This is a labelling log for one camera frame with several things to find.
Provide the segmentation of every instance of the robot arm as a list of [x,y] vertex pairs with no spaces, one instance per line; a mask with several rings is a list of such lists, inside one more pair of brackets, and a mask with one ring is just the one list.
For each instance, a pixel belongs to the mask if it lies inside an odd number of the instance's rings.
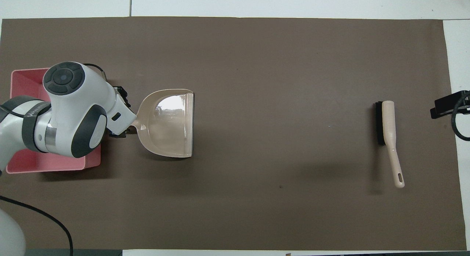
[[52,152],[80,158],[101,142],[106,128],[124,132],[136,119],[122,97],[101,75],[77,62],[62,62],[50,68],[43,79],[50,97],[26,102],[12,98],[0,111],[0,169],[20,149]]

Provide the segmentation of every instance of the black clamp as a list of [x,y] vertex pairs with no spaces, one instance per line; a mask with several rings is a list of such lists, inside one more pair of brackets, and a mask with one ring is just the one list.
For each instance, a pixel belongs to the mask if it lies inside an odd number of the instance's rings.
[[446,97],[442,97],[434,101],[434,108],[430,109],[431,118],[437,119],[445,115],[451,114],[450,119],[452,130],[457,137],[465,141],[470,141],[470,137],[466,137],[459,132],[455,117],[457,114],[470,114],[470,91],[459,91]]
[[[122,88],[122,86],[113,86],[113,88],[116,92],[119,93],[119,95],[121,95],[122,99],[124,100],[124,103],[126,104],[126,107],[131,108],[131,104],[129,104],[129,102],[127,101],[127,92],[126,92],[126,90],[124,90],[124,88]],[[108,129],[109,136],[114,137],[114,138],[125,138],[128,130],[129,129],[124,130],[124,132],[122,132],[121,134],[114,134],[113,132],[111,132],[111,130]]]

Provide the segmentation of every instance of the dustpan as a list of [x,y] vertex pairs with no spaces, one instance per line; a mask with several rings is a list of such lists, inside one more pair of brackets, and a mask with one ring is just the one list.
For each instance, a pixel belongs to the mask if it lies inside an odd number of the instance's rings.
[[167,157],[191,157],[193,108],[194,93],[190,90],[156,91],[143,100],[132,125],[148,151]]

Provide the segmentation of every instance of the pink plastic tray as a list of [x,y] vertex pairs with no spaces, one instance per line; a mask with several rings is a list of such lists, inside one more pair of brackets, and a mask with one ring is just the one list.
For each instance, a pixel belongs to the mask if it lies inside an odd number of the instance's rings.
[[[10,98],[29,95],[49,101],[42,78],[48,68],[16,70],[11,73]],[[7,165],[8,173],[82,170],[101,163],[101,145],[82,158],[72,158],[57,154],[43,154],[23,149],[17,152]]]

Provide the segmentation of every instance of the hand brush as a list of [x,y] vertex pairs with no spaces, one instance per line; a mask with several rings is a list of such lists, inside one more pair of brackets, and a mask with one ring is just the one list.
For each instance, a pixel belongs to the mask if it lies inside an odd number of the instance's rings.
[[395,186],[403,188],[405,181],[401,173],[396,149],[395,104],[393,101],[376,102],[376,128],[379,145],[386,145]]

